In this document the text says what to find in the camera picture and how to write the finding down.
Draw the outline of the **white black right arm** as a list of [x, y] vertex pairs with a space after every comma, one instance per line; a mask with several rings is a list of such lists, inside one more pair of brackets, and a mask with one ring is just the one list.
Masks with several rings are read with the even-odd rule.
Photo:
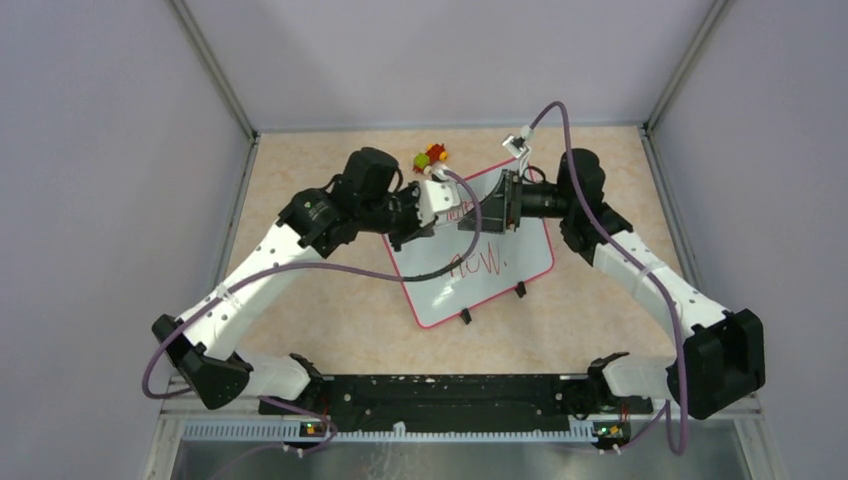
[[626, 398], [674, 401], [704, 420], [766, 383], [764, 328], [749, 309], [732, 311], [704, 296], [658, 258], [604, 199], [599, 157], [577, 148], [561, 157], [554, 183], [501, 173], [482, 200], [485, 233], [504, 234], [525, 218], [554, 218], [563, 241], [615, 280], [675, 345], [671, 357], [613, 353], [590, 363], [571, 413], [612, 412]]

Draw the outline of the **pink framed whiteboard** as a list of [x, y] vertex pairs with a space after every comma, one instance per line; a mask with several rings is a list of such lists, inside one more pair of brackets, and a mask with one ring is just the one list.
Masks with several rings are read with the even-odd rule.
[[[386, 249], [397, 274], [414, 276], [431, 272], [457, 259], [467, 250], [473, 233], [457, 226], [435, 228], [432, 237], [419, 238], [399, 252]], [[451, 272], [426, 282], [401, 285], [415, 322], [431, 328], [460, 316], [505, 293], [515, 293], [518, 282], [525, 285], [547, 274], [555, 265], [548, 228], [538, 218], [521, 220], [515, 231], [483, 233], [474, 253]]]

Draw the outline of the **red white marker pen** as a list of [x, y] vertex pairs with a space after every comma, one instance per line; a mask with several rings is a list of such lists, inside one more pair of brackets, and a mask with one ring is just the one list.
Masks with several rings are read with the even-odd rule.
[[462, 222], [461, 219], [439, 219], [434, 223], [436, 229], [456, 227]]

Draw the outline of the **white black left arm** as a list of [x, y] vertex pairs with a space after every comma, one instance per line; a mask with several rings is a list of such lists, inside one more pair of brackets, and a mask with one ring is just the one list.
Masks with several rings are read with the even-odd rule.
[[278, 362], [268, 374], [238, 354], [243, 335], [306, 270], [334, 270], [374, 279], [401, 276], [332, 264], [328, 258], [361, 233], [386, 235], [395, 246], [431, 232], [437, 204], [452, 203], [450, 182], [394, 182], [402, 177], [390, 154], [363, 147], [322, 187], [296, 193], [248, 257], [216, 288], [183, 313], [161, 315], [151, 331], [158, 347], [149, 364], [165, 358], [208, 410], [248, 391], [271, 394], [297, 413], [319, 404], [320, 386], [299, 360]]

